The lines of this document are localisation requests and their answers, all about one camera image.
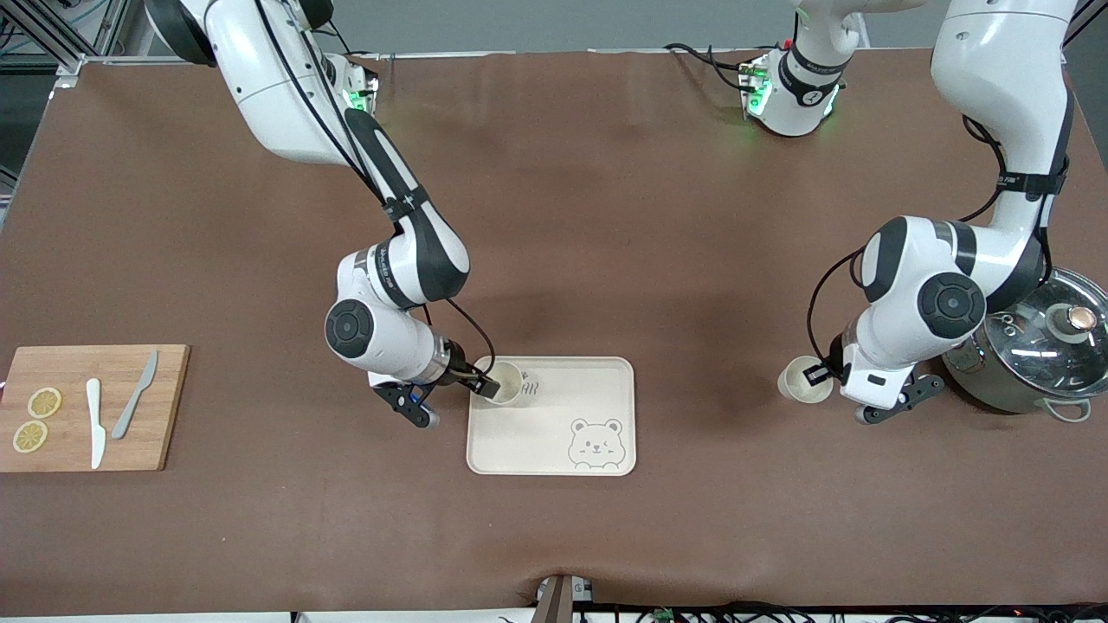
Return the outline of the white plastic cup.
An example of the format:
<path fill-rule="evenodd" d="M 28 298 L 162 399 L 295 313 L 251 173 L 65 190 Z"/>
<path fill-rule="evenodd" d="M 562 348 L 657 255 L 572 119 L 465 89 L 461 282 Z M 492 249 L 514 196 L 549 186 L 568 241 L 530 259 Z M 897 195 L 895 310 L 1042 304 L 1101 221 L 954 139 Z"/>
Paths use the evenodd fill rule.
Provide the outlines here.
<path fill-rule="evenodd" d="M 497 360 L 490 370 L 488 377 L 501 385 L 501 390 L 492 400 L 486 400 L 491 405 L 504 407 L 514 404 L 522 395 L 524 375 L 519 366 L 506 360 Z"/>
<path fill-rule="evenodd" d="M 806 375 L 806 371 L 811 369 L 814 369 L 818 376 L 823 374 L 824 369 L 821 359 L 814 356 L 793 358 L 778 375 L 776 386 L 779 394 L 783 395 L 784 398 L 804 405 L 815 405 L 827 400 L 831 396 L 832 389 L 834 389 L 834 382 L 831 382 L 831 380 L 811 382 Z"/>

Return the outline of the black strut with grey tip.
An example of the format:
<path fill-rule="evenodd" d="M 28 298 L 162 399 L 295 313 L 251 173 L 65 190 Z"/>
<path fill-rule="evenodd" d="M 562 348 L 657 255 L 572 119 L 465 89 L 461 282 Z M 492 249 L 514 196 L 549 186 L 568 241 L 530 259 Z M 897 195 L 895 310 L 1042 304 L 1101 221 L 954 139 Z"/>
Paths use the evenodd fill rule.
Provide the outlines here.
<path fill-rule="evenodd" d="M 938 394 L 945 390 L 945 387 L 944 379 L 937 375 L 910 374 L 906 382 L 904 382 L 899 391 L 897 402 L 888 409 L 859 405 L 854 413 L 855 419 L 862 425 L 876 425 L 889 421 L 894 415 L 910 413 L 916 406 L 937 397 Z"/>
<path fill-rule="evenodd" d="M 406 421 L 420 429 L 435 428 L 439 415 L 428 404 L 435 385 L 411 385 L 407 382 L 381 382 L 373 387 L 373 394 L 387 402 L 393 413 L 400 413 Z"/>

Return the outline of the grey plastic knife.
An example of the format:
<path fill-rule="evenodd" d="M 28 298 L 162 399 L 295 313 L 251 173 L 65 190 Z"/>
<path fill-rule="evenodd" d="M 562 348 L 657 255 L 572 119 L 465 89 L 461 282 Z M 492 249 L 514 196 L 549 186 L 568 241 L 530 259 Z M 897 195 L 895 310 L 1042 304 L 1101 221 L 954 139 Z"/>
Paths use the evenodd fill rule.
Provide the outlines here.
<path fill-rule="evenodd" d="M 129 402 L 124 407 L 122 413 L 119 415 L 117 421 L 113 427 L 111 437 L 113 440 L 123 439 L 130 429 L 133 421 L 136 409 L 138 409 L 138 400 L 141 400 L 142 395 L 153 385 L 154 376 L 156 370 L 158 370 L 158 359 L 160 351 L 154 350 L 150 354 L 146 366 L 144 367 L 141 376 L 138 376 L 138 382 L 136 382 L 133 394 L 129 398 Z"/>

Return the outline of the glass pot lid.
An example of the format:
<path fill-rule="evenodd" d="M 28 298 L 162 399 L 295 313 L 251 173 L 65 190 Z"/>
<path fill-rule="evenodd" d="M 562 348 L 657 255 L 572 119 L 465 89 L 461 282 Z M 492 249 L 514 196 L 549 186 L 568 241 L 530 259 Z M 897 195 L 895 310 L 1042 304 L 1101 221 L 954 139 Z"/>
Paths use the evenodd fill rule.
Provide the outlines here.
<path fill-rule="evenodd" d="M 1001 362 L 1033 388 L 1065 398 L 1108 388 L 1108 292 L 1080 273 L 1053 269 L 982 327 Z"/>

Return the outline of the white plastic knife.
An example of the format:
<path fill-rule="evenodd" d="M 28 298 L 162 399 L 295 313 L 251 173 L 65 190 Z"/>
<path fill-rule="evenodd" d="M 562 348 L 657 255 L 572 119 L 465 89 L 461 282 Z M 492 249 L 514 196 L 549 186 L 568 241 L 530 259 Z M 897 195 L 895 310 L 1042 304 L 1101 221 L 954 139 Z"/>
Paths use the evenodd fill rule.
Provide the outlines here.
<path fill-rule="evenodd" d="M 100 379 L 90 378 L 86 382 L 88 395 L 88 426 L 90 426 L 92 470 L 99 470 L 100 464 L 106 455 L 106 429 L 100 423 L 100 400 L 102 400 L 102 386 Z"/>

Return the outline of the beige bear print tray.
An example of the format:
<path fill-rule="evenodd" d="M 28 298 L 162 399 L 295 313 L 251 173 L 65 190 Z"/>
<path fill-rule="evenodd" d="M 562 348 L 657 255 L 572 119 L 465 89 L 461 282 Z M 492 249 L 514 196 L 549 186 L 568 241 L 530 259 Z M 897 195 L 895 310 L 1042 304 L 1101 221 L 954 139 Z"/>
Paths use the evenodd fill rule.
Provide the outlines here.
<path fill-rule="evenodd" d="M 481 358 L 524 375 L 504 407 L 468 404 L 466 464 L 480 476 L 629 474 L 637 462 L 635 372 L 620 357 Z"/>

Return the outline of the brown table clamp post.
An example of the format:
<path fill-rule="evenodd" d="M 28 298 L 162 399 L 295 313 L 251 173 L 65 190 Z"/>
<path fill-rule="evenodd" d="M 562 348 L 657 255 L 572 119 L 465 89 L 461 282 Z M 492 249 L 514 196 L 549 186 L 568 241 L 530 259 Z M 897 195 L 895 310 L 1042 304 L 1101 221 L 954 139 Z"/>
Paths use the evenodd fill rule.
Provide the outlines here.
<path fill-rule="evenodd" d="M 530 623 L 574 623 L 574 578 L 554 575 L 543 580 L 538 586 L 538 605 Z"/>

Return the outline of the grey electric cooking pot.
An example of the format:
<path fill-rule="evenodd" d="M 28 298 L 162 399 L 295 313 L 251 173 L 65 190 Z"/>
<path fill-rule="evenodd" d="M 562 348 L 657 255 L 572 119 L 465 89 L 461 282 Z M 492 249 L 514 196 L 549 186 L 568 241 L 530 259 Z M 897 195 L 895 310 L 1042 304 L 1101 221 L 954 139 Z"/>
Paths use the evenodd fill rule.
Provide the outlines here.
<path fill-rule="evenodd" d="M 981 404 L 1004 413 L 1033 413 L 1042 410 L 1064 423 L 1088 421 L 1092 413 L 1092 398 L 1108 394 L 1108 388 L 1102 394 L 1065 398 L 1030 387 L 1006 368 L 1001 362 L 1001 357 L 992 350 L 984 328 L 987 317 L 965 343 L 943 355 L 943 362 L 962 390 Z"/>

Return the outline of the aluminium frame rail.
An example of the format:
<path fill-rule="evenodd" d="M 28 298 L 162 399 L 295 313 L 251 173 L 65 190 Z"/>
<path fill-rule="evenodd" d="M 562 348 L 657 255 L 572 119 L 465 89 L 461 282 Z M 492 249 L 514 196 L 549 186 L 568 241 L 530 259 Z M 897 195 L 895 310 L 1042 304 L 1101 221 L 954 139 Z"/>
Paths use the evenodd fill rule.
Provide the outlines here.
<path fill-rule="evenodd" d="M 110 55 L 130 0 L 0 0 L 0 75 L 75 75 Z"/>

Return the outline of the bamboo cutting board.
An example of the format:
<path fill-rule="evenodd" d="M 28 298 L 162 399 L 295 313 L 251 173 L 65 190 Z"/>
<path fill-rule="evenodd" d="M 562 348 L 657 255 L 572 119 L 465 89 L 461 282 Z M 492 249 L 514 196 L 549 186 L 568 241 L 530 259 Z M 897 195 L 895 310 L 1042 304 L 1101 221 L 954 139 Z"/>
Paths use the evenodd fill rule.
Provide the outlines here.
<path fill-rule="evenodd" d="M 127 435 L 113 440 L 119 415 L 138 382 L 150 354 L 160 351 L 158 370 L 138 400 Z M 100 379 L 100 423 L 106 429 L 106 455 L 95 471 L 157 471 L 170 451 L 171 430 L 189 362 L 186 344 L 83 344 L 17 348 L 0 395 L 0 473 L 91 472 L 86 382 Z M 40 388 L 63 395 L 58 413 L 42 419 L 48 440 L 34 453 L 17 453 L 17 427 L 35 421 L 28 399 Z"/>

